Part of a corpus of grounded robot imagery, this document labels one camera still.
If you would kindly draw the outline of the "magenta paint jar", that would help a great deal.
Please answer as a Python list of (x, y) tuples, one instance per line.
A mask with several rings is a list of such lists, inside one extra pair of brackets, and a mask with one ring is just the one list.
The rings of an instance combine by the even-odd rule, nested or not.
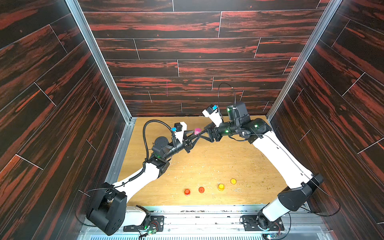
[(196, 128), (196, 129), (194, 129), (194, 134), (198, 135), (199, 133), (201, 133), (201, 131), (202, 131), (202, 129)]

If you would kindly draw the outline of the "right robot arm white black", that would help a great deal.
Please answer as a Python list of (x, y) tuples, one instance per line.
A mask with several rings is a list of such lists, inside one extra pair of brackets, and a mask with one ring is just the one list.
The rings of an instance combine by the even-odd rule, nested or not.
[(261, 151), (284, 178), (287, 187), (277, 198), (259, 211), (256, 221), (258, 227), (266, 231), (281, 216), (297, 211), (316, 191), (324, 178), (305, 168), (280, 142), (272, 128), (262, 119), (257, 118), (242, 125), (235, 122), (214, 123), (206, 126), (196, 135), (208, 133), (205, 137), (210, 142), (218, 142), (223, 136), (238, 134)]

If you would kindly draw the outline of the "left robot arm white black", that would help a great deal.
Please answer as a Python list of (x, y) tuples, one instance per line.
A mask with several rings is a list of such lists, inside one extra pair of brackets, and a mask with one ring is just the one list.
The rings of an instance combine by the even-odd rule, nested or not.
[(128, 201), (143, 187), (161, 177), (173, 155), (185, 150), (189, 152), (201, 136), (188, 131), (169, 142), (165, 137), (158, 137), (152, 147), (152, 154), (144, 161), (143, 167), (114, 183), (104, 183), (98, 189), (90, 190), (93, 194), (86, 210), (86, 219), (111, 236), (120, 227), (133, 228), (148, 235), (152, 231), (150, 212), (139, 205), (127, 207)]

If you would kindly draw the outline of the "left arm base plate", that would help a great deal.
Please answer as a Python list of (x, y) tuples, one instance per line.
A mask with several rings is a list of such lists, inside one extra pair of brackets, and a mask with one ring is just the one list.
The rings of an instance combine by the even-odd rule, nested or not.
[(164, 216), (150, 216), (147, 217), (144, 222), (139, 226), (124, 226), (123, 232), (162, 232), (164, 230)]

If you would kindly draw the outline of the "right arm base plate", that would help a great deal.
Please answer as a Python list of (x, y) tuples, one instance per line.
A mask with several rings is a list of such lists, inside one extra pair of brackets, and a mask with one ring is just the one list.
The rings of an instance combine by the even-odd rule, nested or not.
[(275, 231), (282, 232), (285, 230), (281, 218), (274, 222), (269, 221), (266, 217), (259, 215), (242, 215), (240, 223), (244, 226), (245, 231)]

